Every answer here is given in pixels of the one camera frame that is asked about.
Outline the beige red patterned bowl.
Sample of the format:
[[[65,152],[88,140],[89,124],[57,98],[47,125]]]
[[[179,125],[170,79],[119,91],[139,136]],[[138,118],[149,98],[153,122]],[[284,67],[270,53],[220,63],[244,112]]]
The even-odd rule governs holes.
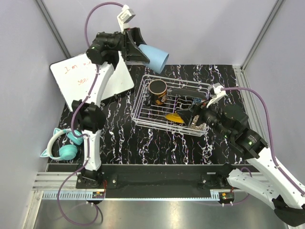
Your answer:
[[[206,124],[199,124],[199,115],[196,115],[190,123],[189,128],[193,130],[204,131],[206,129]]]

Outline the blue patterned bowl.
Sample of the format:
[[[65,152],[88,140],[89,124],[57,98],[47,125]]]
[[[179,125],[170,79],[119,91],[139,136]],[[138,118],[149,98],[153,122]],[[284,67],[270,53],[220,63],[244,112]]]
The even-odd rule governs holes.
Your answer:
[[[200,99],[200,98],[194,98],[192,103],[193,103],[193,104],[197,104],[197,103],[201,103],[201,102],[203,102],[202,99]]]

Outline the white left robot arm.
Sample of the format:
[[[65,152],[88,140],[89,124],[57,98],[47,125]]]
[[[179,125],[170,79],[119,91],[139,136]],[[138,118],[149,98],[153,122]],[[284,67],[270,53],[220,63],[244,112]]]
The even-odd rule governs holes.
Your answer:
[[[86,177],[86,183],[93,189],[99,188],[103,177],[100,158],[100,135],[106,117],[101,110],[101,100],[110,79],[128,82],[130,77],[127,62],[149,63],[148,57],[139,46],[145,44],[138,27],[122,32],[96,35],[86,51],[87,57],[95,65],[95,77],[86,97],[72,102],[72,124],[80,125],[84,138],[84,162],[79,171]]]

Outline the light blue plastic cup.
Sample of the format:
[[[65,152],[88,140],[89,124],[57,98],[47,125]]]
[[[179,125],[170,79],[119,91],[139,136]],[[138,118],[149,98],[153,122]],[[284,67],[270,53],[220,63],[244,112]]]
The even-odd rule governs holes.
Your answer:
[[[139,45],[139,49],[149,59],[149,63],[144,63],[144,65],[156,73],[161,73],[169,58],[169,53],[146,44]]]

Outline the black floral square plate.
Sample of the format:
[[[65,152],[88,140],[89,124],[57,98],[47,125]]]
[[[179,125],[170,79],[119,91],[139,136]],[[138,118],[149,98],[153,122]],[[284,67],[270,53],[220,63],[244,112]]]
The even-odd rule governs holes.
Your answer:
[[[171,95],[188,96],[188,97],[206,99],[206,95],[204,93],[201,93],[198,91],[193,91],[193,90],[182,89],[182,88],[173,89],[171,91]]]

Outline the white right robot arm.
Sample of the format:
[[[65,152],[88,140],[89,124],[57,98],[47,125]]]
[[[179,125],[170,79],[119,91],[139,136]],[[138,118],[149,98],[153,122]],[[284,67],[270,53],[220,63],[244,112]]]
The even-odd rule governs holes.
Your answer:
[[[224,109],[216,105],[194,104],[177,111],[185,124],[206,124],[227,139],[229,147],[240,153],[269,182],[266,185],[231,164],[224,164],[216,172],[212,183],[222,189],[230,186],[241,189],[267,204],[277,217],[289,226],[305,222],[305,187],[285,167],[275,162],[271,148],[255,131],[248,127],[248,115],[237,105]]]

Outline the yellow round plate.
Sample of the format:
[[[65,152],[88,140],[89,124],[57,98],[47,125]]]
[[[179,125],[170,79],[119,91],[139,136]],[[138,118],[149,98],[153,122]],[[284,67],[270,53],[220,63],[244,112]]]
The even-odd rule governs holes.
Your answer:
[[[183,119],[177,114],[177,113],[173,113],[173,114],[167,114],[165,116],[165,118],[171,122],[175,122],[175,123],[179,123],[179,124],[184,124]]]

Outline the white wire dish rack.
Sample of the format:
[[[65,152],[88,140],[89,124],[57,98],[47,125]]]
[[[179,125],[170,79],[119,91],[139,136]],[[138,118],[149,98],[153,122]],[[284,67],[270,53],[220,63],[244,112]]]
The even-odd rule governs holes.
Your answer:
[[[162,105],[146,105],[147,99],[150,97],[149,83],[153,80],[163,80],[167,84],[167,98]],[[197,100],[193,96],[171,94],[174,89],[193,90],[204,95],[206,100],[210,96],[208,87],[210,84],[202,82],[187,81],[182,79],[167,78],[154,75],[144,75],[140,82],[139,90],[135,97],[132,109],[132,120],[138,125],[158,130],[169,131],[172,133],[180,133],[193,136],[202,136],[206,130],[206,125],[202,124],[198,127],[187,127],[185,124],[170,121],[166,119],[166,115],[174,114],[180,109],[187,109]]]

